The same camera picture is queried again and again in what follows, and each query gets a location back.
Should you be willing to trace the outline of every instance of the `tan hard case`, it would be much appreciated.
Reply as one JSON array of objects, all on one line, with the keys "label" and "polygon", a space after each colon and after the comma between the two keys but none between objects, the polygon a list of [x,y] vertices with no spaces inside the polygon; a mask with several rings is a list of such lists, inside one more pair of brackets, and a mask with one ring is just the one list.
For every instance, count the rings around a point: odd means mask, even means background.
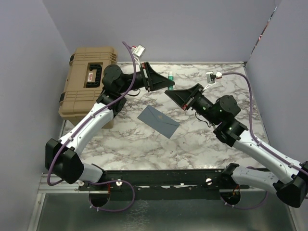
[{"label": "tan hard case", "polygon": [[[102,92],[104,69],[116,64],[117,52],[113,47],[77,48],[70,58],[70,69],[60,97],[60,116],[77,125],[96,103]],[[112,128],[113,120],[103,128]]]}]

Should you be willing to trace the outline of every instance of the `cable clip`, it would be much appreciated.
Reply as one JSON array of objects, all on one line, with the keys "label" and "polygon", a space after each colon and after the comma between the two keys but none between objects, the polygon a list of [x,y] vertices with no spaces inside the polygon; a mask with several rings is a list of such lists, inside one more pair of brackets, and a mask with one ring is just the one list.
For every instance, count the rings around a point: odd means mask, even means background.
[{"label": "cable clip", "polygon": [[259,143],[257,143],[257,146],[259,147],[262,142],[263,142],[262,140],[259,140]]}]

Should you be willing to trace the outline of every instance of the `white robotic arm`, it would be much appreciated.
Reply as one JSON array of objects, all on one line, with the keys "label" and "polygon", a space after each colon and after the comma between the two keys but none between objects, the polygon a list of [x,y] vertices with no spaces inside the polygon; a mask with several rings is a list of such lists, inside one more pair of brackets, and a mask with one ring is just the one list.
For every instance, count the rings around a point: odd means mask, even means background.
[{"label": "white robotic arm", "polygon": [[[106,108],[103,111],[100,111],[105,107],[103,103],[95,103],[91,111],[66,135],[60,138],[61,144],[64,145],[65,141],[70,139],[71,134],[78,131],[75,135],[75,138],[71,140],[67,148],[73,148],[77,155],[80,155],[89,141],[93,136],[108,122],[114,118],[114,113],[112,110]],[[85,126],[80,128],[82,124],[88,119],[91,119]],[[84,170],[78,180],[98,182],[103,174],[103,170],[95,165],[89,165],[83,163]]]},{"label": "white robotic arm", "polygon": [[[217,78],[212,72],[207,75],[210,79]],[[183,110],[192,108],[217,126],[214,134],[221,142],[248,154],[270,171],[230,164],[222,172],[222,178],[234,185],[250,185],[275,193],[286,204],[299,207],[308,193],[308,162],[300,163],[280,153],[237,121],[235,116],[241,109],[233,96],[225,95],[212,103],[202,94],[204,90],[197,84],[186,90],[166,90],[165,94]]]},{"label": "white robotic arm", "polygon": [[[295,166],[301,168],[299,161],[283,155],[266,143],[263,143],[263,145],[274,151],[279,156],[286,158]],[[233,180],[237,184],[251,185],[256,188],[276,193],[276,189],[273,187],[274,183],[277,183],[280,180],[282,183],[287,184],[293,180],[293,176],[298,174],[298,170],[288,166],[286,163],[272,156],[266,150],[258,146],[258,144],[252,139],[248,130],[242,132],[240,140],[236,140],[233,147],[248,154],[267,169],[271,170],[271,172],[261,172],[249,168],[237,167],[232,175]]]}]

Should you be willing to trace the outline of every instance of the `black plastic joint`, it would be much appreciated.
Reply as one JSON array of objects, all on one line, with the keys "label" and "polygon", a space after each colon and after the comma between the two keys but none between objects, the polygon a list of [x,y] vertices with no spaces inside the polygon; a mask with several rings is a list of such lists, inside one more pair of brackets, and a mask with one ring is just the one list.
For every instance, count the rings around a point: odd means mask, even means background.
[{"label": "black plastic joint", "polygon": [[225,170],[222,171],[221,173],[221,180],[226,184],[226,186],[233,188],[237,185],[235,181],[232,178],[233,171],[240,166],[239,164],[231,163],[229,164]]},{"label": "black plastic joint", "polygon": [[[111,102],[113,102],[114,100],[116,100],[117,98],[119,98],[120,96],[121,96],[120,93],[109,92],[109,91],[106,91],[106,90],[103,89],[102,93],[97,98],[96,102],[108,105]],[[125,99],[125,97],[123,97],[118,102],[116,102],[116,103],[112,104],[111,106],[109,106],[108,109],[113,111],[114,117],[115,117],[122,110],[122,108],[124,107],[125,103],[126,103],[126,99]]]},{"label": "black plastic joint", "polygon": [[241,134],[248,128],[241,122],[233,119],[232,121],[222,122],[215,130],[214,134],[222,143],[233,147],[234,143],[241,139]]},{"label": "black plastic joint", "polygon": [[[45,167],[49,170],[51,163],[61,148],[59,141],[50,139],[45,146]],[[84,166],[76,152],[65,147],[57,158],[52,169],[53,174],[65,180],[69,184],[75,183],[82,175]]]}]

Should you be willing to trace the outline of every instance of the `small bottle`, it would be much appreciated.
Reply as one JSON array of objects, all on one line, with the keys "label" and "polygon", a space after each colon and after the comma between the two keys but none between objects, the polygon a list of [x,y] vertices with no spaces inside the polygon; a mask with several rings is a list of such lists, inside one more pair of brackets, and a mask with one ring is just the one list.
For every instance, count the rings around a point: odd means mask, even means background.
[{"label": "small bottle", "polygon": [[[173,81],[174,78],[173,78],[173,72],[172,71],[169,72],[168,79]],[[173,86],[168,87],[168,90],[173,90]]]}]

